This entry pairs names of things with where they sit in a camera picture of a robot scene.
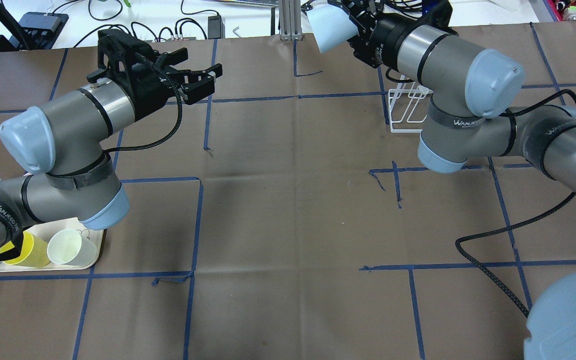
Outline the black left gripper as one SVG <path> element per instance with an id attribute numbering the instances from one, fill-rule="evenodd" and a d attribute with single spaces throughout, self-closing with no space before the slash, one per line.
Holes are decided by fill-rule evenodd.
<path id="1" fill-rule="evenodd" d="M 98 30 L 97 66 L 87 75 L 87 82 L 94 84 L 106 78 L 119 85 L 130 98 L 136 121 L 150 116 L 164 107 L 175 96 L 171 84 L 153 70 L 156 67 L 176 66 L 189 59 L 187 48 L 172 52 L 153 50 L 151 45 L 118 29 Z M 223 75 L 223 66 L 217 63 L 205 70 L 179 71 L 178 81 L 183 102 L 194 105 L 213 95 L 217 78 Z"/>

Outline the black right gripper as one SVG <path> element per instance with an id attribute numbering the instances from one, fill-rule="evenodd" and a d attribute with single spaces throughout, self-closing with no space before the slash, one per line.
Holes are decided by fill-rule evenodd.
<path id="1" fill-rule="evenodd" d="M 384 12 L 379 0 L 330 0 L 358 27 L 348 39 L 353 55 L 372 68 L 398 68 L 398 54 L 406 37 L 409 18 L 398 12 Z"/>

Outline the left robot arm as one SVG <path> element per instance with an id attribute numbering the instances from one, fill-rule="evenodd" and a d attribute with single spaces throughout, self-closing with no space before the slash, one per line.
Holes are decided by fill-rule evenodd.
<path id="1" fill-rule="evenodd" d="M 87 84 L 0 124 L 0 141 L 26 171 L 0 178 L 0 262 L 21 255 L 23 231 L 76 218 L 90 230 L 118 224 L 130 209 L 112 152 L 148 150 L 180 128 L 183 105 L 215 93 L 221 63 L 176 69 L 187 48 L 159 52 L 118 29 L 98 31 L 98 68 Z M 173 129 L 146 145 L 103 149 L 101 142 L 162 109 L 175 98 Z"/>

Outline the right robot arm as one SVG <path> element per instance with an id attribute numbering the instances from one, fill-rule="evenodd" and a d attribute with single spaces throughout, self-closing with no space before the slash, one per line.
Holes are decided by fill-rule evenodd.
<path id="1" fill-rule="evenodd" d="M 544 104 L 512 107 L 525 80 L 518 61 L 462 39 L 440 0 L 417 19 L 372 10 L 366 0 L 330 0 L 350 23 L 354 56 L 387 66 L 430 89 L 417 157 L 436 173 L 470 158 L 522 157 L 576 193 L 576 112 Z"/>

